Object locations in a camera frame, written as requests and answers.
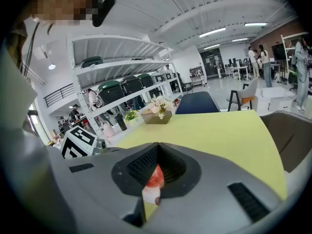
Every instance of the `red object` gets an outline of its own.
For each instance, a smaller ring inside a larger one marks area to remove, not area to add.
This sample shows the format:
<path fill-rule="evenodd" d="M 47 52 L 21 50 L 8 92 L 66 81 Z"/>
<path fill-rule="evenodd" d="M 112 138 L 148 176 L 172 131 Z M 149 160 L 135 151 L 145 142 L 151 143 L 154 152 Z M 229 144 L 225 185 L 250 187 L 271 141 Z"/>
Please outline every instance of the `red object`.
<path fill-rule="evenodd" d="M 156 166 L 150 180 L 147 182 L 146 187 L 157 187 L 164 183 L 164 174 L 159 165 Z"/>

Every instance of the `black and white sign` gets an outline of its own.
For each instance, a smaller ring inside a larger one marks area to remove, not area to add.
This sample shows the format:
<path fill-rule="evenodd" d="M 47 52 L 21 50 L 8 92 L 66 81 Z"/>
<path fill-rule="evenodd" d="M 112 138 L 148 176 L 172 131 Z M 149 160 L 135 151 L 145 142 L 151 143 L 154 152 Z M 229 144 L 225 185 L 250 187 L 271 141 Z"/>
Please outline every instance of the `black and white sign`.
<path fill-rule="evenodd" d="M 61 152 L 64 158 L 91 156 L 96 144 L 96 135 L 76 126 L 66 132 Z"/>
<path fill-rule="evenodd" d="M 62 149 L 62 155 L 64 158 L 75 158 L 88 156 L 86 152 L 80 149 L 70 138 L 67 138 Z"/>
<path fill-rule="evenodd" d="M 83 142 L 87 143 L 88 145 L 92 146 L 95 138 L 89 134 L 87 131 L 77 127 L 71 131 L 71 134 L 77 137 L 78 139 L 82 140 Z"/>

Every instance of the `cable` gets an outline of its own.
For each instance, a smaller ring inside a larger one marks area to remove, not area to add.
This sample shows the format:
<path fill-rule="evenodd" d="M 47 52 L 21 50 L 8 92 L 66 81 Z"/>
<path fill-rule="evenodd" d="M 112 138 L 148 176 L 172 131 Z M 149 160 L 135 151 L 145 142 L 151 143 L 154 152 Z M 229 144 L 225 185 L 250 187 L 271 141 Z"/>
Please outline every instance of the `cable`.
<path fill-rule="evenodd" d="M 28 68 L 29 68 L 31 57 L 33 54 L 34 39 L 35 39 L 35 34 L 36 34 L 36 31 L 38 29 L 39 24 L 40 24 L 39 22 L 36 24 L 33 35 L 31 36 L 31 39 L 30 39 L 30 44 L 29 44 L 28 53 L 27 53 L 27 57 L 26 57 L 26 63 L 25 63 L 25 67 L 24 67 L 24 77 L 25 78 L 27 76 Z"/>

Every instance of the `yellow table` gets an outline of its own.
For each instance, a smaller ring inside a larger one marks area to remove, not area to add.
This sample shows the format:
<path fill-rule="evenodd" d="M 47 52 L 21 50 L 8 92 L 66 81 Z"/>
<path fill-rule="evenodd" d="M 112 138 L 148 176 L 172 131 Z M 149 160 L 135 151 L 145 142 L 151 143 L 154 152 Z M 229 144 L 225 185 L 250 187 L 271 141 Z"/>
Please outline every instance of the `yellow table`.
<path fill-rule="evenodd" d="M 229 159 L 287 196 L 283 165 L 266 126 L 254 110 L 173 115 L 166 125 L 141 124 L 116 146 L 149 142 L 185 146 Z"/>

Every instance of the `white chair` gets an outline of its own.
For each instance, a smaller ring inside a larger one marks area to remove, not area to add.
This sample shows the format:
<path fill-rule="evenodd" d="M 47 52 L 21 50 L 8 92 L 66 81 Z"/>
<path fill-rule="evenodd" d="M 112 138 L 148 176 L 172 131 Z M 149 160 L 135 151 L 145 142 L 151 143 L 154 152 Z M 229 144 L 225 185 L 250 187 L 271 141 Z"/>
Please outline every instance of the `white chair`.
<path fill-rule="evenodd" d="M 231 104 L 235 103 L 238 105 L 238 110 L 241 110 L 241 106 L 246 104 L 246 103 L 250 103 L 250 109 L 253 108 L 252 105 L 252 100 L 254 99 L 256 90 L 257 90 L 257 85 L 258 85 L 258 78 L 254 78 L 252 80 L 252 82 L 250 84 L 244 84 L 243 85 L 243 90 L 232 90 L 231 91 L 231 95 L 226 99 L 227 101 L 229 101 L 229 108 L 228 108 L 228 112 L 231 109 Z"/>

